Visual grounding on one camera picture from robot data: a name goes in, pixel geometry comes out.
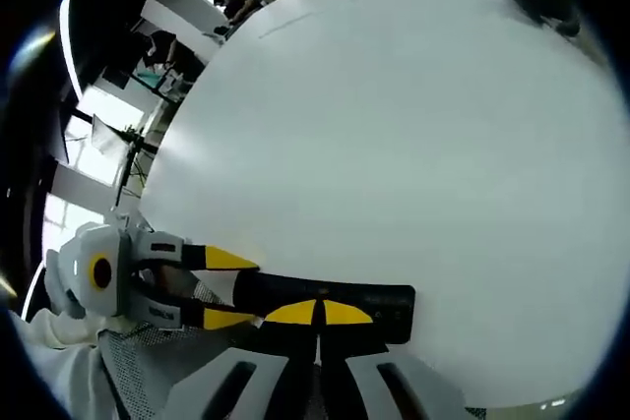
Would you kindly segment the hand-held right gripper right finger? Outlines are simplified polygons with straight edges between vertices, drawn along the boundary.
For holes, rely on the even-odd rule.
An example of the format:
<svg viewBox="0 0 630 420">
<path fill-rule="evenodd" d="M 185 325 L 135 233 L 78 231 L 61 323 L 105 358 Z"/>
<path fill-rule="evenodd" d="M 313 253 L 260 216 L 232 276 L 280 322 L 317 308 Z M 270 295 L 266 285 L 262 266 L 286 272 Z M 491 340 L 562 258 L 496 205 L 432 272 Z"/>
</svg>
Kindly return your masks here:
<svg viewBox="0 0 630 420">
<path fill-rule="evenodd" d="M 464 396 L 420 359 L 388 348 L 360 309 L 323 300 L 321 392 L 331 419 L 469 419 Z"/>
</svg>

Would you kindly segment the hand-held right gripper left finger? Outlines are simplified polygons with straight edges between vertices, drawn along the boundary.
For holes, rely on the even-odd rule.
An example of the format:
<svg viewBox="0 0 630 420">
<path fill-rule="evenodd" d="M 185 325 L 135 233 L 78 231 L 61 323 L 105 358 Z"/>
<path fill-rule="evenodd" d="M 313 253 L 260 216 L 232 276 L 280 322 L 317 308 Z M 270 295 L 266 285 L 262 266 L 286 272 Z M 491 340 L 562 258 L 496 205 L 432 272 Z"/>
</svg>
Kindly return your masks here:
<svg viewBox="0 0 630 420">
<path fill-rule="evenodd" d="M 302 419 L 313 384 L 318 302 L 282 306 L 241 345 L 177 383 L 170 419 Z"/>
</svg>

